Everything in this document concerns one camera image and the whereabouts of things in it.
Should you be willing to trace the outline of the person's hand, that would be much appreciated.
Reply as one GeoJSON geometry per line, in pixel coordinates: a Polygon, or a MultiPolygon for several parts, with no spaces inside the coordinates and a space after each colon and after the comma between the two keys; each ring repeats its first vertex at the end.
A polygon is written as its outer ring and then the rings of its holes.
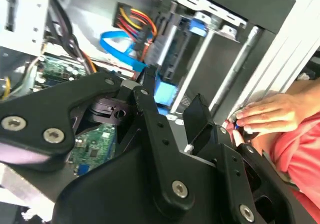
{"type": "Polygon", "coordinates": [[[277,94],[244,108],[236,115],[236,125],[259,136],[290,132],[306,117],[305,105],[299,94],[277,94]]]}

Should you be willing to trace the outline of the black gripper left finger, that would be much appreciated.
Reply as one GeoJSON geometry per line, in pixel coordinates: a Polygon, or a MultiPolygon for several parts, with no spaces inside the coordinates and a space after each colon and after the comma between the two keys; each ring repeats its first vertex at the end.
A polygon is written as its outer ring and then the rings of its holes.
{"type": "Polygon", "coordinates": [[[162,211],[188,211],[195,196],[167,118],[154,101],[155,70],[137,81],[97,72],[0,105],[0,160],[50,172],[62,169],[75,137],[101,123],[118,126],[115,155],[142,147],[151,196],[162,211]]]}

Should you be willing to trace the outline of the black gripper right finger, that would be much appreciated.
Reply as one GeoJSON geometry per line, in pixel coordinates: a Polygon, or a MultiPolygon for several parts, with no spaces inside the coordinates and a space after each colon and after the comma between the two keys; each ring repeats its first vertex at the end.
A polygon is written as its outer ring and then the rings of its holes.
{"type": "Polygon", "coordinates": [[[192,155],[213,164],[214,204],[224,224],[313,224],[269,161],[249,144],[235,146],[202,95],[183,113],[192,155]]]}

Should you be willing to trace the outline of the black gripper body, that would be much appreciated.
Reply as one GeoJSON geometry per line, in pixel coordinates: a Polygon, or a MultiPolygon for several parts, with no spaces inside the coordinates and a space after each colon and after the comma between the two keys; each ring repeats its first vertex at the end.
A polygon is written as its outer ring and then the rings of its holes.
{"type": "Polygon", "coordinates": [[[213,165],[176,144],[136,147],[77,178],[60,194],[54,224],[222,224],[213,165]]]}

